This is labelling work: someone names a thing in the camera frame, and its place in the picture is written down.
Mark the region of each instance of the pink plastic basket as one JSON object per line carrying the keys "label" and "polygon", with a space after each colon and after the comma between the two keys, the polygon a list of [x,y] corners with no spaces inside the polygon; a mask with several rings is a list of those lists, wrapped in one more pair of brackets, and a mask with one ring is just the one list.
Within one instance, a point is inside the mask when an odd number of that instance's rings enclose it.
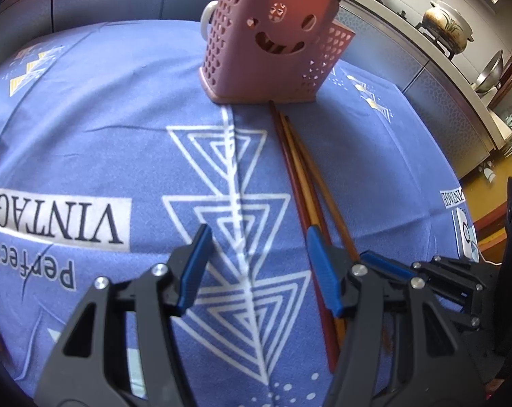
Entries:
{"label": "pink plastic basket", "polygon": [[352,41],[337,0],[219,0],[200,79],[216,103],[309,102]]}

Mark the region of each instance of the countertop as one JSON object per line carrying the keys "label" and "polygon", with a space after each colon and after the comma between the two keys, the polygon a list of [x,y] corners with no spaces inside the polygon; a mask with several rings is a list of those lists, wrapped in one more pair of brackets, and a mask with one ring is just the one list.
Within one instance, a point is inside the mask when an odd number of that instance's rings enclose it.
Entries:
{"label": "countertop", "polygon": [[380,4],[375,0],[349,0],[353,4],[371,12],[376,17],[385,21],[388,25],[400,32],[410,42],[417,46],[442,72],[450,79],[456,88],[463,94],[465,100],[471,105],[474,112],[478,115],[485,129],[495,144],[496,149],[501,149],[505,145],[505,139],[502,136],[496,122],[490,115],[488,108],[484,105],[477,93],[472,89],[469,82],[450,62],[447,57],[440,52],[431,42],[414,28],[408,21],[402,19],[394,11]]}

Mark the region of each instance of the blue tablecloth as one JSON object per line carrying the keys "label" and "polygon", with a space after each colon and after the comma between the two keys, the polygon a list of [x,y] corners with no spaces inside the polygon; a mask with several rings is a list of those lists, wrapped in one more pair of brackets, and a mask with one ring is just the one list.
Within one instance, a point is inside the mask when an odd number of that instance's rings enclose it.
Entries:
{"label": "blue tablecloth", "polygon": [[[322,405],[331,374],[273,121],[267,106],[206,97],[204,49],[196,23],[108,23],[0,67],[0,333],[27,393],[96,276],[134,278],[206,222],[218,253],[174,324],[198,404]],[[457,257],[458,180],[393,84],[339,62],[315,103],[282,110],[358,250]]]}

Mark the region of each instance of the silver screw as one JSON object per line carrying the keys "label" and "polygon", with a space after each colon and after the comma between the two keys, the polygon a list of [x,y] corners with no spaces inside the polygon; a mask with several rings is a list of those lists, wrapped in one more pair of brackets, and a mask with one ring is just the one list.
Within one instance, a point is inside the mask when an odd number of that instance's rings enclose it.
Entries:
{"label": "silver screw", "polygon": [[352,266],[352,274],[354,274],[356,277],[363,277],[367,274],[367,272],[368,270],[365,265],[357,263],[356,265]]}
{"label": "silver screw", "polygon": [[167,274],[167,265],[164,265],[163,263],[158,263],[152,268],[152,275],[154,277],[162,277],[165,274]]}
{"label": "silver screw", "polygon": [[413,277],[411,279],[411,286],[415,289],[423,289],[425,287],[425,281],[420,277]]}
{"label": "silver screw", "polygon": [[102,290],[109,286],[109,279],[107,277],[98,277],[94,280],[94,288]]}

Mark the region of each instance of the white mug handle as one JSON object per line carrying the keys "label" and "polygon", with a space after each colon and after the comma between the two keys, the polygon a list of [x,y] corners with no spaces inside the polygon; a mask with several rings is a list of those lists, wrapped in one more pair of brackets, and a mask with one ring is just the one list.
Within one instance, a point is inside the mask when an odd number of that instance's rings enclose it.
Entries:
{"label": "white mug handle", "polygon": [[201,14],[201,36],[205,41],[207,41],[207,37],[209,36],[207,31],[207,28],[209,27],[209,21],[211,20],[211,16],[218,4],[219,3],[216,0],[211,1],[208,5],[205,6],[205,9],[203,9],[203,13]]}

